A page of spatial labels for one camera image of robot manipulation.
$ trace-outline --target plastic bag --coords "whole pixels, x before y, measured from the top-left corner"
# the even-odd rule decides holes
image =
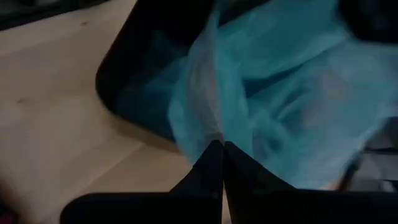
[[[397,51],[352,39],[336,3],[271,1],[221,28],[212,13],[169,108],[192,162],[219,139],[295,187],[339,179],[387,117],[395,74],[382,58]]]

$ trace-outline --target wooden surface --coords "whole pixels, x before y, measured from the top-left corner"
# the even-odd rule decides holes
[[[58,223],[88,192],[166,191],[191,168],[96,96],[96,70],[134,3],[0,32],[0,190],[26,223]]]

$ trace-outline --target blue plastic bag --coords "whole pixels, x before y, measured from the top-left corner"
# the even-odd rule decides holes
[[[396,84],[383,57],[397,50],[354,40],[336,3],[271,1],[220,28],[211,14],[169,107],[190,161],[219,139],[295,187],[338,181],[387,118]]]

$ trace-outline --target bin liner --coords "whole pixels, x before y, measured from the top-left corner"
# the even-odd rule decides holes
[[[337,1],[275,0],[219,26],[222,6],[188,52],[158,47],[179,53],[119,105],[146,108],[191,162],[219,139],[295,187],[337,181],[389,116],[396,47],[354,39]]]

